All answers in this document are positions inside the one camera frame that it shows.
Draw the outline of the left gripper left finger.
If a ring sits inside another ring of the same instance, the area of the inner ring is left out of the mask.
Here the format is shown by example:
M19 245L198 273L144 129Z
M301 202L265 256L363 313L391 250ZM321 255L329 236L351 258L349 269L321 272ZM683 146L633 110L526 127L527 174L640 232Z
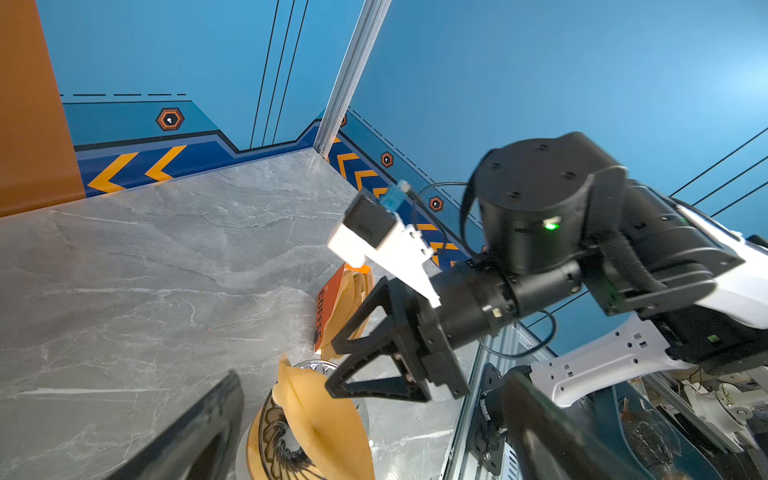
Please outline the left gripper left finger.
M233 464L244 393L233 370L111 479L225 479Z

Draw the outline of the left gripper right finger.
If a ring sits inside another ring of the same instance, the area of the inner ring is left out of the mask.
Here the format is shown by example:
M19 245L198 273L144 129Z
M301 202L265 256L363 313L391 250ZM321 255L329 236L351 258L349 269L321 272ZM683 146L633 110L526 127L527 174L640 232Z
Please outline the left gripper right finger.
M501 387L507 439L525 479L643 479L540 392L528 369L508 371Z

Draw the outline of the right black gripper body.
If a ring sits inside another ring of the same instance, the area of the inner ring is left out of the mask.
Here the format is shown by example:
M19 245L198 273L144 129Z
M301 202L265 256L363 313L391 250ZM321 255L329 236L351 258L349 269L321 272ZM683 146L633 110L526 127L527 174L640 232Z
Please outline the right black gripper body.
M455 350L534 314L550 319L550 334L530 349L532 354L552 342L557 321L549 307L582 288L582 269L571 261L553 270L507 274L490 263L460 262L432 278L441 305L436 317Z

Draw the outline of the black ribbed coffee dripper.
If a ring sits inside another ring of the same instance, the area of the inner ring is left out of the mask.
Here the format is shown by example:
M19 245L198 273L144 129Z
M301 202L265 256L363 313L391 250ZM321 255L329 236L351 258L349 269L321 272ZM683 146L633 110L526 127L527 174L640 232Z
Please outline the black ribbed coffee dripper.
M323 479L269 393L258 416L258 453L268 479Z

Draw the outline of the wooden ring dripper stand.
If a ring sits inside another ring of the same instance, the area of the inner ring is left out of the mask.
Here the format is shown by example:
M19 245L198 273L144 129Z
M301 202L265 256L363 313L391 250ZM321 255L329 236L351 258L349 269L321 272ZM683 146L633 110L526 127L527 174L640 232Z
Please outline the wooden ring dripper stand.
M253 480L268 480L268 475L262 464L259 442L259 424L262 410L256 414L246 436L246 466Z

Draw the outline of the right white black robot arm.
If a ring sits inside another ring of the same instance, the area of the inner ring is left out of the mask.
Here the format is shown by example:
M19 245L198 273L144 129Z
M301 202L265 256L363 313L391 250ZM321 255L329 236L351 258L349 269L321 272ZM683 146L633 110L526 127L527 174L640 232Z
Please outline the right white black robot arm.
M431 386L463 397L455 351L587 290L612 333L530 365L531 383L569 407L602 388L661 371L719 376L767 362L767 245L631 180L579 132L489 151L459 212L482 217L485 248L436 275L433 248L398 207L406 183L361 192L329 248L388 275L333 339L344 358L326 382L335 398L426 402Z

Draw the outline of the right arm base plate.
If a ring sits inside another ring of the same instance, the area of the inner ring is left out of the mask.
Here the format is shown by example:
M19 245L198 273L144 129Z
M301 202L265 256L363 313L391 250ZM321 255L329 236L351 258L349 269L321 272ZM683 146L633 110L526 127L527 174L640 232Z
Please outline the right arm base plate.
M494 476L502 472L506 426L502 408L503 375L491 363L482 370L479 396L470 421L467 450Z

